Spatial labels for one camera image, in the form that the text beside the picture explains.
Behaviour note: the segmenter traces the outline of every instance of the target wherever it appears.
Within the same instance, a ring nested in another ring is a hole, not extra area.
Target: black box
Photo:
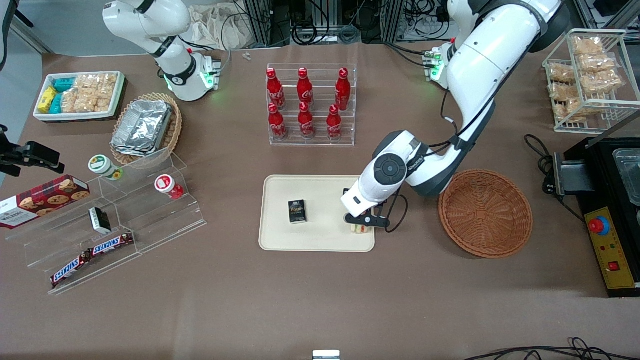
[[[91,218],[91,225],[93,230],[98,233],[107,235],[111,232],[111,224],[109,223],[109,216],[99,208],[89,209],[89,217]]]
[[[304,200],[289,201],[289,222],[292,224],[307,222]]]

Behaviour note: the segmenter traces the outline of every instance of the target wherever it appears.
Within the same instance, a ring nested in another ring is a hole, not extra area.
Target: aluminum foil container
[[[171,117],[164,101],[138,100],[122,117],[111,146],[122,154],[145,156],[158,150]]]

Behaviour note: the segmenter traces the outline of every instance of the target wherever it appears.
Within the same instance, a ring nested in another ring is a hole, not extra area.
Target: white storage tray
[[[342,190],[358,176],[272,175],[264,181],[258,242],[264,250],[368,252],[376,233],[351,232]],[[304,200],[307,222],[289,223],[289,201]]]
[[[36,105],[33,107],[33,117],[42,122],[77,122],[112,117],[113,115],[115,115],[116,110],[118,109],[120,94],[122,93],[122,88],[124,86],[124,74],[122,74],[120,71],[68,72],[66,74],[49,74],[44,79],[44,84],[42,85],[42,89],[40,89],[40,94],[38,94],[37,101],[40,101],[42,95],[44,94],[44,91],[49,86],[53,85],[53,81],[56,79],[76,78],[78,77],[78,75],[84,74],[97,75],[102,72],[114,72],[118,74],[116,87],[113,89],[111,104],[109,105],[108,111],[100,111],[98,113],[44,114],[41,113],[40,110],[38,110],[38,103],[36,102]]]

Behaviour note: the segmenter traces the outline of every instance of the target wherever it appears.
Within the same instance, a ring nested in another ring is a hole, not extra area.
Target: cloth bag
[[[222,50],[242,49],[254,43],[247,14],[233,16],[227,21],[224,33],[222,32],[222,25],[227,18],[241,12],[245,10],[234,3],[191,5],[189,7],[192,30],[190,42]]]

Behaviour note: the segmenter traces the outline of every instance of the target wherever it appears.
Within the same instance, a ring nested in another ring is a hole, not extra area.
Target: woven bread basket
[[[124,108],[124,110],[122,110],[122,112],[120,113],[120,116],[118,117],[118,121],[116,122],[115,128],[113,130],[113,134],[115,134],[116,131],[118,131],[118,127],[120,127],[122,118],[127,113],[127,110],[129,109],[131,104],[133,104],[133,102],[137,100],[151,100],[151,101],[162,100],[171,105],[172,112],[171,112],[171,117],[169,118],[170,122],[166,128],[162,146],[160,147],[160,149],[168,148],[169,151],[165,151],[162,156],[153,156],[152,157],[153,160],[149,161],[149,163],[145,163],[145,161],[142,161],[141,159],[145,159],[142,156],[120,154],[113,147],[111,147],[111,153],[113,154],[113,157],[116,160],[118,160],[118,162],[121,163],[122,165],[127,165],[136,160],[140,160],[136,163],[136,167],[140,167],[140,168],[153,167],[154,165],[157,165],[158,163],[161,163],[162,161],[166,160],[167,157],[171,156],[171,153],[173,152],[173,150],[175,150],[175,146],[178,144],[178,138],[180,137],[180,131],[182,131],[182,114],[180,113],[178,104],[169,95],[159,94],[155,92],[152,94],[142,95],[139,98],[130,102],[129,105],[127,105],[127,107]]]
[[[487,170],[456,174],[438,201],[440,221],[461,248],[481,258],[505,258],[531,237],[529,201],[506,177]]]

